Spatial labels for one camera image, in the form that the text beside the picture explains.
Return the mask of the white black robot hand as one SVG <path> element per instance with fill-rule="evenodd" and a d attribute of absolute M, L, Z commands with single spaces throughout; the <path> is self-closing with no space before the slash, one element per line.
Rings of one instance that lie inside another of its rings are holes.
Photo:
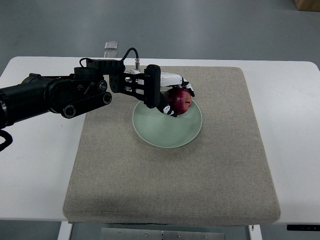
<path fill-rule="evenodd" d="M 173 88 L 182 88 L 189 91 L 192 97 L 195 96 L 194 90 L 192 88 L 192 85 L 189 81 L 185 80 L 182 76 L 174 73 L 169 72 L 161 72 L 160 74 L 160 86 L 161 87 L 171 87 Z M 156 107 L 161 113 L 177 117 L 178 115 L 173 111 L 173 109 L 169 106 L 168 101 L 165 98 L 165 102 L 162 100 L 160 101 L 160 105 Z"/>

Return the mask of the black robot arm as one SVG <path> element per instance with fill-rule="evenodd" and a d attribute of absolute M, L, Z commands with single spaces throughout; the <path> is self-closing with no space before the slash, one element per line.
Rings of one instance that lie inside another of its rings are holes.
<path fill-rule="evenodd" d="M 143 73 L 126 73 L 124 60 L 85 58 L 85 66 L 68 76 L 31 73 L 22 83 L 0 90 L 0 127 L 52 112 L 71 119 L 108 105 L 112 93 L 132 96 L 148 108 L 166 113 L 161 69 L 148 65 Z"/>

